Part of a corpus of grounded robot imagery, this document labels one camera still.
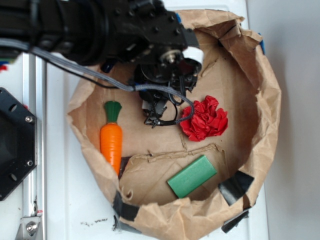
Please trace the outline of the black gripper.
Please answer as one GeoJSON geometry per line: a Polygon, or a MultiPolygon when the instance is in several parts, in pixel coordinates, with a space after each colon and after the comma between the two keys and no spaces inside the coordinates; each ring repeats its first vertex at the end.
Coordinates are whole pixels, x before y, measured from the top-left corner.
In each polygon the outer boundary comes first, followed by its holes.
{"type": "Polygon", "coordinates": [[[202,70],[204,52],[192,29],[183,29],[182,33],[186,39],[186,49],[168,51],[160,57],[157,64],[138,65],[134,71],[136,84],[158,84],[181,93],[193,90],[202,70]]]}

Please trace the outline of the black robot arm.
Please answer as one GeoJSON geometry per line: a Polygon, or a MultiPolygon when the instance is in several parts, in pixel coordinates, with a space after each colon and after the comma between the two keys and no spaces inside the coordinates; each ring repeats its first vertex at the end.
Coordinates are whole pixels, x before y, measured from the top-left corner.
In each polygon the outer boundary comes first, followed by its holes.
{"type": "Polygon", "coordinates": [[[191,91],[201,61],[195,33],[161,0],[3,0],[0,37],[82,66],[134,63],[148,82],[191,91]]]}

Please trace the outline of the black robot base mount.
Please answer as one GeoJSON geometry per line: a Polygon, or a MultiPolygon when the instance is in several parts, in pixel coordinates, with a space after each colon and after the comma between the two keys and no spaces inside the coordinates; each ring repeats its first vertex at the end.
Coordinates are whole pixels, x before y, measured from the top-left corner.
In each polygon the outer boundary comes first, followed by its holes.
{"type": "Polygon", "coordinates": [[[37,118],[5,88],[0,89],[0,200],[36,166],[37,118]]]}

